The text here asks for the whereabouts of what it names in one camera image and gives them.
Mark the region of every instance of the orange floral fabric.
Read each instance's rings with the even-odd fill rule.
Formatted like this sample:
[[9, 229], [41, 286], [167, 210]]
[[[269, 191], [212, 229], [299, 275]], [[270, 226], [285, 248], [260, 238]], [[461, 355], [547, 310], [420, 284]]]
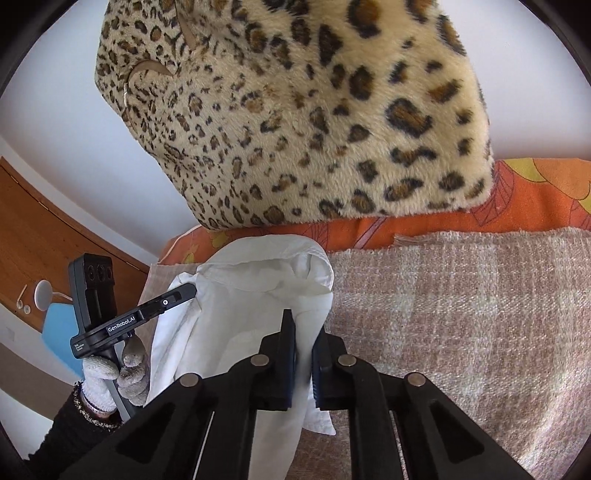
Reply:
[[201, 263], [228, 243], [246, 236], [304, 235], [327, 252], [390, 247], [397, 236], [440, 231], [541, 232], [573, 226], [591, 231], [591, 162], [579, 159], [519, 158], [499, 161], [489, 200], [464, 212], [403, 218], [342, 219], [325, 223], [209, 232], [197, 228], [173, 238], [159, 263]]

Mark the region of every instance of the white lamp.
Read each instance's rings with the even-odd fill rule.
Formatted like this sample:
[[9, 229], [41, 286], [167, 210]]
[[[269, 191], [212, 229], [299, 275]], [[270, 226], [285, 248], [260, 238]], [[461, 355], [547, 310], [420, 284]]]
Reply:
[[42, 312], [47, 311], [49, 305], [51, 305], [51, 300], [53, 299], [54, 295], [72, 301], [72, 299], [68, 295], [64, 295], [63, 293], [53, 291], [53, 287], [51, 286], [51, 283], [49, 283], [49, 281], [41, 280], [35, 287], [35, 306], [37, 306], [37, 308]]

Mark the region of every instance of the white cloth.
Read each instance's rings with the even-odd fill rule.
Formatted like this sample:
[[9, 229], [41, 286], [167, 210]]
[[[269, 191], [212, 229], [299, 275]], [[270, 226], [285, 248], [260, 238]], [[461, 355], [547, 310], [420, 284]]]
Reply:
[[258, 412], [249, 473], [251, 480], [282, 480], [304, 424], [335, 434], [310, 389], [312, 346], [332, 306], [328, 257], [303, 236], [242, 238], [199, 265], [195, 275], [180, 274], [170, 288], [188, 282], [197, 287], [195, 299], [158, 320], [148, 401], [187, 372], [207, 378], [257, 353], [261, 339], [279, 331], [283, 310], [291, 309], [298, 353], [293, 406]]

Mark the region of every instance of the metal pin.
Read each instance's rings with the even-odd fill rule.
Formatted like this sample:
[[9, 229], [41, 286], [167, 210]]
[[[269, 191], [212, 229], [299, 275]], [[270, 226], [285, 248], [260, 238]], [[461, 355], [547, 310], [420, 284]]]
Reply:
[[357, 359], [353, 355], [341, 355], [339, 357], [339, 363], [343, 365], [343, 367], [352, 367], [357, 363]]
[[199, 375], [194, 373], [184, 374], [181, 377], [181, 385], [184, 387], [194, 387], [199, 383]]
[[413, 372], [408, 376], [407, 381], [415, 387], [422, 387], [427, 381], [427, 379], [423, 374]]
[[21, 294], [18, 296], [17, 298], [17, 308], [20, 310], [23, 307], [23, 303], [22, 303], [22, 294], [25, 293], [25, 290], [27, 289], [27, 286], [25, 285], [22, 290], [21, 290]]
[[251, 357], [251, 363], [255, 367], [264, 367], [269, 363], [269, 357], [263, 355], [262, 353], [258, 353]]

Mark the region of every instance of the wrist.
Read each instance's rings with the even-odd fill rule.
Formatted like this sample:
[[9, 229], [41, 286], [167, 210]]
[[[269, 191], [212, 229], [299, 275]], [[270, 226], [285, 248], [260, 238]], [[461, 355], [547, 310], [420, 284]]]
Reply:
[[84, 409], [93, 417], [97, 418], [97, 419], [101, 419], [101, 420], [106, 420], [108, 419], [111, 415], [113, 415], [113, 413], [116, 412], [116, 410], [114, 411], [103, 411], [97, 407], [95, 407], [84, 395], [84, 388], [80, 389], [80, 402], [82, 403], [82, 406], [84, 407]]

